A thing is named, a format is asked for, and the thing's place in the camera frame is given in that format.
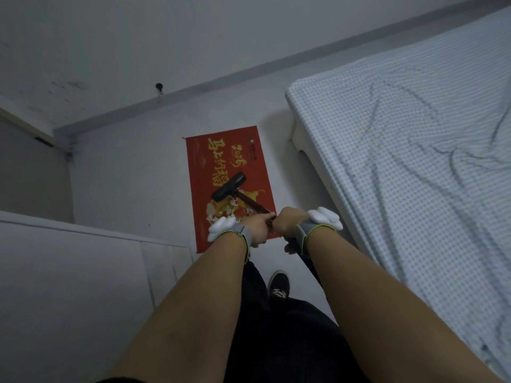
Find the checkered sheet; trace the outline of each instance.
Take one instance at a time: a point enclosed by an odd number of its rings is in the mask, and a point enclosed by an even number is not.
[[[511,7],[286,98],[374,260],[511,375]]]

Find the bed frame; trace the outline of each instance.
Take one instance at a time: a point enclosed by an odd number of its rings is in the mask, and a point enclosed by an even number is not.
[[[346,211],[346,208],[342,204],[342,201],[339,196],[335,193],[332,184],[330,182],[330,178],[327,174],[327,169],[323,165],[321,158],[319,157],[319,154],[317,153],[316,149],[312,146],[312,142],[310,141],[307,132],[305,128],[303,127],[303,124],[297,120],[296,117],[294,117],[294,124],[293,124],[293,130],[291,131],[291,141],[293,142],[294,146],[298,149],[299,152],[304,152],[309,160],[312,163],[312,166],[314,169],[316,169],[316,172],[319,175],[319,178],[323,182],[323,185],[327,189],[330,197],[334,201],[335,206],[337,207],[337,210],[339,211],[339,214],[341,216],[341,220],[343,222],[344,228],[347,228],[351,236],[353,237],[353,240],[357,244],[358,248],[362,253],[364,253],[369,258],[371,257],[369,254],[369,251],[367,250],[367,247],[360,237],[360,234],[355,228],[355,225],[352,221],[352,219],[349,217],[348,212]]]

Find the red poster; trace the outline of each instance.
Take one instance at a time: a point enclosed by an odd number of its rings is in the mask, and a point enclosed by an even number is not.
[[[247,178],[241,192],[270,211],[275,211],[275,204],[257,126],[189,137],[186,141],[197,253],[203,253],[211,245],[207,240],[209,226],[218,218],[236,216],[241,220],[256,213],[236,196],[219,203],[211,199],[211,194],[236,173],[243,172]]]

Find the hand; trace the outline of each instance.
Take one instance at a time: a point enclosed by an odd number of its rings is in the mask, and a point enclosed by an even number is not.
[[[266,220],[274,217],[274,212],[260,213],[244,218],[239,222],[240,225],[248,227],[250,232],[252,232],[252,247],[255,248],[258,247],[259,244],[266,243],[266,239],[268,239],[268,234],[270,233],[270,228],[266,224]]]
[[[273,221],[273,230],[284,238],[296,238],[296,227],[309,216],[298,208],[284,207]]]

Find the hammer head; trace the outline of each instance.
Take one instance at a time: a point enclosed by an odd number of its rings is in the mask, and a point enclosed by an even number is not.
[[[247,178],[243,174],[243,172],[236,173],[231,180],[226,182],[223,186],[218,188],[213,194],[211,195],[211,198],[215,202],[220,202],[221,200],[224,200],[229,195],[234,195],[238,191],[238,188],[241,184],[245,182]]]

